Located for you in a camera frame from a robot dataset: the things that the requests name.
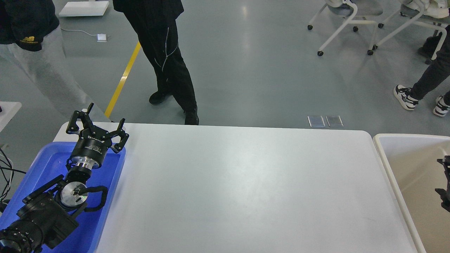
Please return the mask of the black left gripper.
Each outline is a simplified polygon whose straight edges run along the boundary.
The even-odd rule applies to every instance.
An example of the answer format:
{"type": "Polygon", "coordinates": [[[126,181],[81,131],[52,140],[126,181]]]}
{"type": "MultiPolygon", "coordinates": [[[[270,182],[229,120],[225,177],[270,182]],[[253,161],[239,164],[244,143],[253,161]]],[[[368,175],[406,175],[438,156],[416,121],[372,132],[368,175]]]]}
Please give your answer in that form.
{"type": "Polygon", "coordinates": [[[129,134],[123,129],[125,118],[120,120],[115,131],[109,132],[102,128],[93,128],[94,125],[89,117],[94,103],[90,103],[87,111],[74,111],[66,128],[67,134],[76,134],[78,141],[69,157],[69,166],[79,166],[87,169],[101,168],[109,149],[114,153],[121,152],[129,134]],[[82,122],[83,129],[77,125],[78,120],[82,122]],[[113,143],[113,138],[119,137],[117,143],[113,143]]]}

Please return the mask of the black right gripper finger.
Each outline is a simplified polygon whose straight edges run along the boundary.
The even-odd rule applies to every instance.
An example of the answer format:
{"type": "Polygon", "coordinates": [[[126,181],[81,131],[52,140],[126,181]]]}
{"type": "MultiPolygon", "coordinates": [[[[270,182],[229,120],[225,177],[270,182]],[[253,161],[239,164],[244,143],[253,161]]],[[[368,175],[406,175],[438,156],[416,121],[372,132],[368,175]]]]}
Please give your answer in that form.
{"type": "Polygon", "coordinates": [[[444,158],[437,159],[437,162],[443,166],[446,179],[450,181],[450,156],[445,155],[444,158]]]}
{"type": "Polygon", "coordinates": [[[441,199],[441,207],[450,212],[450,200],[447,194],[447,191],[445,189],[442,188],[435,188],[435,191],[437,192],[437,194],[440,195],[440,199],[441,199]]]}

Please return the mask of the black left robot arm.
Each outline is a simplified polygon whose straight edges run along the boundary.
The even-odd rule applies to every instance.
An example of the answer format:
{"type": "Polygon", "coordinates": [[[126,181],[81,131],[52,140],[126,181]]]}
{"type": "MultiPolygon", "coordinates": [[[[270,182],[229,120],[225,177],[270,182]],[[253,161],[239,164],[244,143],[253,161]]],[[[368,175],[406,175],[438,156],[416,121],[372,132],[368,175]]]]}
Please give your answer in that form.
{"type": "Polygon", "coordinates": [[[18,220],[1,230],[2,253],[40,253],[43,245],[53,249],[79,226],[83,212],[101,210],[108,196],[106,186],[87,186],[94,169],[101,168],[109,149],[119,153],[129,138],[120,120],[114,131],[93,124],[87,111],[74,111],[66,128],[78,141],[66,161],[67,173],[58,175],[24,197],[18,220]]]}

